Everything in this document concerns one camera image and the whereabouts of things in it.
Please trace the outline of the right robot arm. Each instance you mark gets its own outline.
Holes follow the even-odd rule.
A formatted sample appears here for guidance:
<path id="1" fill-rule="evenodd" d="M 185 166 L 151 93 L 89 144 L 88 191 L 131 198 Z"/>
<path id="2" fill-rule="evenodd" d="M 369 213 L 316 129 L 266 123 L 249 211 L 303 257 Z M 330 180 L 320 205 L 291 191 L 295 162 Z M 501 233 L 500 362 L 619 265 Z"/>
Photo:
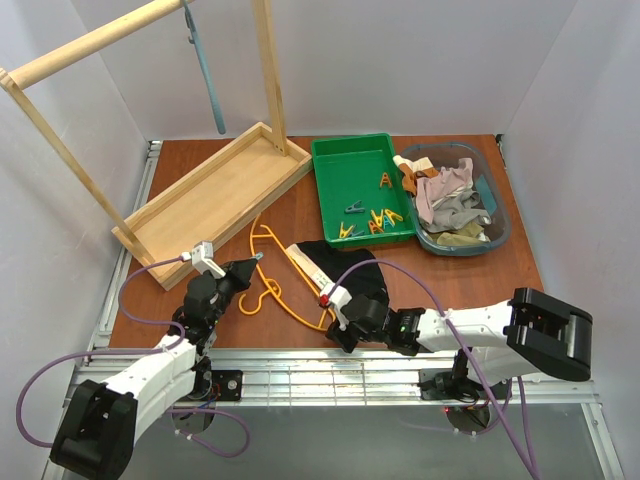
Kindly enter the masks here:
<path id="1" fill-rule="evenodd" d="M 347 353 L 364 342 L 382 343 L 404 356 L 470 351 L 468 379 L 490 386 L 536 372 L 570 382 L 591 378 L 592 316 L 535 289 L 518 288 L 511 299 L 494 305 L 440 313 L 393 310 L 328 285 L 320 304 L 337 316 L 328 338 Z"/>

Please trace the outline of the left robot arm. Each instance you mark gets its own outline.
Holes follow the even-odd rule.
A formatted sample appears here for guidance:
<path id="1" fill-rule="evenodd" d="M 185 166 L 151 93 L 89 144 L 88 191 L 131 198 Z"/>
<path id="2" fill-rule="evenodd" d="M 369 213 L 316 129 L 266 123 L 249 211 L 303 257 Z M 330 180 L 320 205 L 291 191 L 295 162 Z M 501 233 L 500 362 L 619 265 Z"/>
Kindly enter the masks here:
<path id="1" fill-rule="evenodd" d="M 209 352 L 219 320 L 234 296 L 249 288 L 258 262 L 205 262 L 188 282 L 155 353 L 105 381 L 86 380 L 75 389 L 50 460 L 86 479 L 117 479 L 137 440 L 175 403 L 193 401 L 196 413 L 213 418 L 214 402 L 239 400 L 241 371 L 214 369 Z"/>

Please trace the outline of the blue plastic hanger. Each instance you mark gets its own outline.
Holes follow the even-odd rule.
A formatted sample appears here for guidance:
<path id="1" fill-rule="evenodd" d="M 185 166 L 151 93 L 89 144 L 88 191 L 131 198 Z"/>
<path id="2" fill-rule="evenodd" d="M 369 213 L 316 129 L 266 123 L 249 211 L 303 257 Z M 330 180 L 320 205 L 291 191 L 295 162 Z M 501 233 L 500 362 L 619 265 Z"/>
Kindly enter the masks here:
<path id="1" fill-rule="evenodd" d="M 189 2 L 186 0 L 182 0 L 181 5 L 184 11 L 185 23 L 189 31 L 188 41 L 194 47 L 194 50 L 195 50 L 195 54 L 198 60 L 198 64 L 199 64 L 199 67 L 203 76 L 203 80 L 206 86 L 207 94 L 209 97 L 209 103 L 211 106 L 214 123 L 217 129 L 217 132 L 220 135 L 224 135 L 227 132 L 226 124 L 225 124 L 222 108 L 218 99 L 218 95 L 215 89 L 215 85 L 213 82 L 213 78 L 211 75 L 211 71 L 209 68 L 206 53 L 204 51 L 204 47 L 202 45 L 193 14 L 189 7 Z"/>

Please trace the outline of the wooden clothes rack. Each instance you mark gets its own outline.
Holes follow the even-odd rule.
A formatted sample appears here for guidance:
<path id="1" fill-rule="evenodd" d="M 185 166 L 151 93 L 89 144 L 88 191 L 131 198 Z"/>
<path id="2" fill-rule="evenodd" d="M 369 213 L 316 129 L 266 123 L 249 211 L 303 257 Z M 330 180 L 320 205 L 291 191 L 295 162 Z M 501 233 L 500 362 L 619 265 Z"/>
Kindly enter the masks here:
<path id="1" fill-rule="evenodd" d="M 281 95 L 271 4 L 255 1 L 269 123 L 258 122 L 199 166 L 123 218 L 25 95 L 26 88 L 186 7 L 151 1 L 11 72 L 1 86 L 112 219 L 121 244 L 144 266 L 181 247 L 209 241 L 224 245 L 312 167 L 311 156 L 288 139 Z"/>

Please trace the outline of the yellow clothespin front left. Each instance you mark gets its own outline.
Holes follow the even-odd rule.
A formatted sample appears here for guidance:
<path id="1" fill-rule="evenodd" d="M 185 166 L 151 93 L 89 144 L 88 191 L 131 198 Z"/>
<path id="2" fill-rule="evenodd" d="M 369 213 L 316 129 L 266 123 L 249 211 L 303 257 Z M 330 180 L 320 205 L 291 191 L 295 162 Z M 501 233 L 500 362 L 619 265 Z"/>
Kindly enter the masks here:
<path id="1" fill-rule="evenodd" d="M 341 223 L 340 224 L 340 230 L 339 230 L 339 238 L 340 239 L 347 238 L 351 234 L 353 229 L 354 229 L 354 225 L 351 225 L 349 227 L 345 227 L 344 223 Z"/>

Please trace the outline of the yellow clothespin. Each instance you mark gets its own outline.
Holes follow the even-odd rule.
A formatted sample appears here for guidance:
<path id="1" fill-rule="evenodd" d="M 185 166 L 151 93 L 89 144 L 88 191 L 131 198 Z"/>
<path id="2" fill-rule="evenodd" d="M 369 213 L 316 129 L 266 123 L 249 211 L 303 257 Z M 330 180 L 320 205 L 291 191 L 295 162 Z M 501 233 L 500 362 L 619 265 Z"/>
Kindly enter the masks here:
<path id="1" fill-rule="evenodd" d="M 385 218 L 385 222 L 391 224 L 391 225 L 395 225 L 397 222 L 403 222 L 404 221 L 404 217 L 398 213 L 396 213 L 395 211 L 388 209 L 388 208 L 384 208 L 383 209 L 383 215 Z"/>
<path id="2" fill-rule="evenodd" d="M 339 238 L 340 239 L 347 238 L 351 234 L 353 229 L 354 229 L 354 225 L 351 225 L 349 227 L 345 227 L 344 223 L 341 223 L 340 224 L 340 230 L 339 230 Z"/>

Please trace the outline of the orange clothespin front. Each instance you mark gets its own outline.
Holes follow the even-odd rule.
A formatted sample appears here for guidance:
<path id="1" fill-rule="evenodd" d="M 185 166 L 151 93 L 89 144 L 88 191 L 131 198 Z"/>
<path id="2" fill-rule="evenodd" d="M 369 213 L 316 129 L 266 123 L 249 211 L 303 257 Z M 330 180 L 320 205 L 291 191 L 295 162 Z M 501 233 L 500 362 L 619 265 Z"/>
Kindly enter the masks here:
<path id="1" fill-rule="evenodd" d="M 384 232 L 384 213 L 376 212 L 375 210 L 370 211 L 371 219 L 368 222 L 369 230 L 371 234 L 383 233 Z"/>

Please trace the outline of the blue clothespin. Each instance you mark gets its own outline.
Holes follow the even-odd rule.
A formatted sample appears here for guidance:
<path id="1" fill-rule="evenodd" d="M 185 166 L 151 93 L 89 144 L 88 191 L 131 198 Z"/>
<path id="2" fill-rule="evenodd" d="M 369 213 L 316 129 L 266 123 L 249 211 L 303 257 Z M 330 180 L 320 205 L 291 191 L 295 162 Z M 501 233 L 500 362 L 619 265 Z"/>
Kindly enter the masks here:
<path id="1" fill-rule="evenodd" d="M 391 221 L 387 216 L 384 216 L 384 217 L 383 217 L 383 225 L 382 225 L 382 228 L 383 228 L 384 230 L 387 230 L 387 229 L 389 229 L 389 228 L 393 228 L 393 227 L 394 227 L 394 224 L 392 223 L 392 221 Z"/>

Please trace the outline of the yellow clothespin right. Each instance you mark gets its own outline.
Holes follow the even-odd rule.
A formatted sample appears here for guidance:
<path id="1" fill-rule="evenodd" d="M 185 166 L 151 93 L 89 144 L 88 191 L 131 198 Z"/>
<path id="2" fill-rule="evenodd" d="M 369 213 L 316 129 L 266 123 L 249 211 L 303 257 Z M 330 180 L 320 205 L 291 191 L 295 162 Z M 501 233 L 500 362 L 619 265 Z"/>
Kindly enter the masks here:
<path id="1" fill-rule="evenodd" d="M 388 209 L 388 208 L 384 208 L 383 209 L 383 215 L 385 218 L 385 222 L 391 224 L 391 225 L 395 225 L 397 222 L 403 222 L 404 221 L 404 217 L 398 213 L 396 213 L 395 211 Z"/>

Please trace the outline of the dark grey clothespin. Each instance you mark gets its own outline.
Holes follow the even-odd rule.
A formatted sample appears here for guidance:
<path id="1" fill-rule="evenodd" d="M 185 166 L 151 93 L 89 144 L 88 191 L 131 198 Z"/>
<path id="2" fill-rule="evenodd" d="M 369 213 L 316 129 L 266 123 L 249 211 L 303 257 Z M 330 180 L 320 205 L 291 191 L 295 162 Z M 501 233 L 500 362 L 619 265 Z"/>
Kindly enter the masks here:
<path id="1" fill-rule="evenodd" d="M 365 209 L 362 206 L 362 202 L 360 200 L 354 202 L 353 204 L 347 206 L 344 209 L 344 213 L 346 215 L 352 215 L 352 214 L 360 214 L 363 213 L 365 211 Z"/>

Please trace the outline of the green plastic tray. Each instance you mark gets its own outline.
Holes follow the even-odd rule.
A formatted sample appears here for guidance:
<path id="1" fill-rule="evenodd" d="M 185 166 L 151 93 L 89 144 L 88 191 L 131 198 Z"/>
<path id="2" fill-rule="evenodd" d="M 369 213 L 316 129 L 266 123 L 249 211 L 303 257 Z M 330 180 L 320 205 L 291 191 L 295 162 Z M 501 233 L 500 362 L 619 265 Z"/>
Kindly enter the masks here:
<path id="1" fill-rule="evenodd" d="M 334 248 L 355 248 L 403 242 L 415 235 L 402 175 L 393 162 L 395 149 L 387 133 L 317 139 L 312 160 L 325 240 Z M 393 187 L 379 187 L 387 172 Z M 363 213 L 346 215 L 344 209 L 360 200 Z M 371 234 L 370 211 L 391 209 L 404 217 L 393 228 Z M 351 234 L 339 238 L 340 224 L 354 225 Z"/>

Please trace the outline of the pile of clothes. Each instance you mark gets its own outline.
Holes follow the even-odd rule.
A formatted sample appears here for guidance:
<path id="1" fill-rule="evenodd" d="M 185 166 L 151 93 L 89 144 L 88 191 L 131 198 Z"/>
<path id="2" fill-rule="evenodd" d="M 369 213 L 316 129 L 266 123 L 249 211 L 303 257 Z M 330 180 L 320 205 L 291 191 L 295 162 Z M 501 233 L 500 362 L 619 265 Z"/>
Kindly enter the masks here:
<path id="1" fill-rule="evenodd" d="M 427 238 L 443 247 L 486 244 L 490 214 L 480 207 L 473 188 L 473 160 L 464 157 L 456 167 L 436 167 L 427 157 L 415 161 L 393 157 L 402 175 L 402 187 L 416 209 L 418 223 Z"/>

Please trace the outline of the clear plastic laundry bin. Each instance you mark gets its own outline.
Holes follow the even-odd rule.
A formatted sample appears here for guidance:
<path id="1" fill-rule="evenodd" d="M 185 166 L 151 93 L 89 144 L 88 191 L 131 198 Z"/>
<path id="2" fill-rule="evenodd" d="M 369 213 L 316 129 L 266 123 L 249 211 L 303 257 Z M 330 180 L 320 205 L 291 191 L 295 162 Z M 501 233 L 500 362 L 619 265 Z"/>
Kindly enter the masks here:
<path id="1" fill-rule="evenodd" d="M 486 244 L 471 247 L 443 247 L 435 244 L 419 226 L 415 207 L 409 194 L 409 213 L 415 226 L 416 236 L 422 247 L 436 255 L 443 256 L 475 256 L 489 252 L 508 239 L 511 233 L 511 222 L 504 205 L 500 191 L 484 156 L 474 147 L 459 143 L 448 142 L 438 144 L 416 144 L 406 148 L 399 154 L 409 160 L 427 157 L 436 167 L 456 167 L 458 160 L 469 157 L 473 160 L 473 188 L 480 194 L 480 207 L 491 216 L 492 223 L 485 228 L 490 241 Z"/>

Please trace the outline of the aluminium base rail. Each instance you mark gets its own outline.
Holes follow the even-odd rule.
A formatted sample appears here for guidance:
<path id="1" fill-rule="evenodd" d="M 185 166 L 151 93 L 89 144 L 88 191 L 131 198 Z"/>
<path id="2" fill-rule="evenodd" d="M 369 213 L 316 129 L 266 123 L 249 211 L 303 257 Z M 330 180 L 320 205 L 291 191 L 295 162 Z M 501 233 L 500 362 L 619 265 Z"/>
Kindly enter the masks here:
<path id="1" fill-rule="evenodd" d="M 357 349 L 346 354 L 339 349 L 223 349 L 211 353 L 219 370 L 241 370 L 243 385 L 239 402 L 225 406 L 391 406 L 420 403 L 444 405 L 444 401 L 422 401 L 417 386 L 419 372 L 449 370 L 454 352 L 405 357 L 381 349 Z M 98 357 L 74 372 L 65 404 L 84 380 L 103 381 L 137 360 L 136 357 Z M 593 404 L 599 395 L 593 381 L 569 383 L 543 374 L 525 376 L 529 404 Z"/>

